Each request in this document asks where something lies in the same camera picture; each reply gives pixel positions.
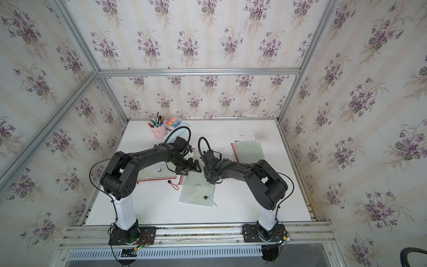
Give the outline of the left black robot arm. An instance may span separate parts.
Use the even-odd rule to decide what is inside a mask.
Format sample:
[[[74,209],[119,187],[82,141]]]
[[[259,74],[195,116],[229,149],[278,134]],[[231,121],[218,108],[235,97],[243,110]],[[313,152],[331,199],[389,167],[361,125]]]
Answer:
[[[119,151],[113,157],[101,160],[107,166],[100,177],[99,186],[92,183],[96,190],[107,195],[113,203],[115,221],[113,230],[128,239],[138,236],[138,219],[133,211],[132,193],[137,184],[140,171],[154,166],[157,163],[172,163],[175,175],[188,175],[189,172],[201,172],[197,160],[189,158],[192,147],[190,145],[191,130],[188,126],[179,126],[172,131],[186,130],[188,138],[176,137],[170,142],[168,136],[165,142],[155,145],[152,149],[124,153]]]

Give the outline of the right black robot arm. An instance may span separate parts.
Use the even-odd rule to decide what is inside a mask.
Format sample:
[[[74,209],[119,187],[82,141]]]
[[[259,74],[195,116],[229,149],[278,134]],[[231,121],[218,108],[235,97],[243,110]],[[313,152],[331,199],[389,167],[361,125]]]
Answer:
[[[292,184],[291,192],[286,193],[289,186],[283,178],[288,176],[275,171],[265,160],[243,164],[223,159],[221,156],[216,157],[216,152],[205,137],[199,138],[197,150],[204,164],[203,173],[207,182],[219,184],[224,179],[235,179],[247,184],[261,207],[256,223],[258,233],[265,241],[271,239],[279,223],[277,218],[279,206],[293,194],[295,189],[295,185]]]

